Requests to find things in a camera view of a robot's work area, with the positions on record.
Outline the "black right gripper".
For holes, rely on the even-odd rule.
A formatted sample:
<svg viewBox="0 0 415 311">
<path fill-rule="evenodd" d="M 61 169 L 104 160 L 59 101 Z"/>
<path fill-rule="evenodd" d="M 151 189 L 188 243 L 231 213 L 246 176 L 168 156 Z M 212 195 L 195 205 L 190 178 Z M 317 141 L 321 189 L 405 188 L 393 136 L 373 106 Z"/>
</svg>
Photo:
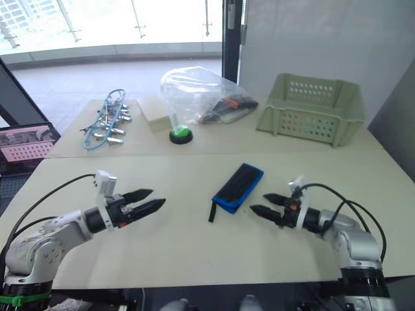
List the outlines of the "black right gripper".
<svg viewBox="0 0 415 311">
<path fill-rule="evenodd" d="M 251 205 L 251 210 L 259 217 L 269 220 L 280 227 L 296 227 L 298 219 L 298 202 L 291 197 L 285 197 L 275 193 L 264 194 L 263 197 L 274 205 L 284 207 L 284 212 L 280 213 L 264 205 Z"/>
</svg>

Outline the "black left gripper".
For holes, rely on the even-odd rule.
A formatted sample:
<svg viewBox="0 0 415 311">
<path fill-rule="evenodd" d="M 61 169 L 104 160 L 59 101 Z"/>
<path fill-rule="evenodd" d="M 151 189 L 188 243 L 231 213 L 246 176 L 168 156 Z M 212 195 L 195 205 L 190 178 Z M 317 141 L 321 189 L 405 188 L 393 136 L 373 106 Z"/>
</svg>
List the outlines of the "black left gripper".
<svg viewBox="0 0 415 311">
<path fill-rule="evenodd" d="M 152 192 L 152 189 L 138 189 L 108 198 L 108 214 L 113 226 L 122 228 L 134 222 L 134 218 L 144 218 L 157 212 L 166 202 L 165 198 L 148 201 L 133 209 L 127 207 L 128 204 L 144 200 Z"/>
</svg>

